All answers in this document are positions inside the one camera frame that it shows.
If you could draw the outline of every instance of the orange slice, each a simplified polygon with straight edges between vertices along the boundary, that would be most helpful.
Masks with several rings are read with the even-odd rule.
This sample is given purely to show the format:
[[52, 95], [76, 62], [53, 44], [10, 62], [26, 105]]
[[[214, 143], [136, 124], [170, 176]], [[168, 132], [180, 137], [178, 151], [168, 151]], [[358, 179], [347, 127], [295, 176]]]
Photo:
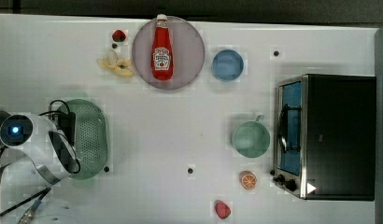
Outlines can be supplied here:
[[256, 186], [256, 176], [251, 171], [241, 173], [241, 185], [244, 189], [254, 189]]

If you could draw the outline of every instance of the green colander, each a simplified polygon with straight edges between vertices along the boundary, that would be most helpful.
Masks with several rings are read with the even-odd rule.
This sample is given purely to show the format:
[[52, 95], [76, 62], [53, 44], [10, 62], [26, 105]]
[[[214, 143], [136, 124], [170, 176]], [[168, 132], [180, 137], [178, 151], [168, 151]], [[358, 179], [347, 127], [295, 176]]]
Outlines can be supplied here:
[[[107, 161], [106, 120], [98, 106], [87, 100], [66, 102], [76, 114], [75, 151], [80, 161], [80, 172], [70, 175], [74, 179], [88, 179], [104, 169]], [[67, 112], [61, 105], [58, 110]]]

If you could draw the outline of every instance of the pink plate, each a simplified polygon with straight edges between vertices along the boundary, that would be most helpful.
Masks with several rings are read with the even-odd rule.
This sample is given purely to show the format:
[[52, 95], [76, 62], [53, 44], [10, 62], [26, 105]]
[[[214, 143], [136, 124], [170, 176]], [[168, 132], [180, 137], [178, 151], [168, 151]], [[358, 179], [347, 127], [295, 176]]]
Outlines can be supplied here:
[[151, 67], [151, 47], [156, 29], [156, 19], [145, 24], [135, 37], [133, 61], [136, 71], [150, 85], [162, 90], [175, 90], [191, 83], [200, 73], [204, 64], [204, 42], [197, 30], [187, 21], [168, 17], [174, 75], [167, 81], [154, 78]]

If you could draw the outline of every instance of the white tabletop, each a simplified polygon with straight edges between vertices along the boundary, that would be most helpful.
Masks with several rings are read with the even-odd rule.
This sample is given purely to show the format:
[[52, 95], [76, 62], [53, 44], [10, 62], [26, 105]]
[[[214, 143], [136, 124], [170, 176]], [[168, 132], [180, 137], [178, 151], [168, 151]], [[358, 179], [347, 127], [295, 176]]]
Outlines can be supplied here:
[[[117, 29], [128, 30], [120, 55], [131, 58], [146, 22], [0, 15], [0, 107], [38, 114], [53, 99], [83, 97], [108, 121], [110, 172], [66, 179], [49, 199], [69, 202], [90, 224], [374, 223], [373, 202], [303, 201], [285, 193], [268, 174], [273, 144], [249, 159], [233, 149], [230, 136], [237, 124], [263, 114], [273, 140], [281, 80], [306, 73], [373, 76], [376, 29], [192, 22], [206, 45], [203, 70], [190, 86], [160, 91], [138, 75], [116, 77], [96, 62]], [[211, 74], [221, 49], [235, 49], [245, 60], [234, 82]], [[189, 165], [195, 167], [191, 176]], [[240, 186], [243, 170], [258, 177], [254, 190]], [[214, 213], [216, 200], [232, 208], [224, 221]]]

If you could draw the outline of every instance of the ketchup label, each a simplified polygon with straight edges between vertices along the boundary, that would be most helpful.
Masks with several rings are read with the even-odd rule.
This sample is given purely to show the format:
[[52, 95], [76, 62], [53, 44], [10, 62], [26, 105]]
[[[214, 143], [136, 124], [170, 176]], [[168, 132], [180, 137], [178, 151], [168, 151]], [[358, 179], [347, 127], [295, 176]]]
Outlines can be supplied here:
[[156, 48], [153, 53], [154, 68], [156, 70], [168, 70], [171, 55], [166, 48]]
[[168, 22], [167, 21], [157, 21], [156, 27], [168, 28]]

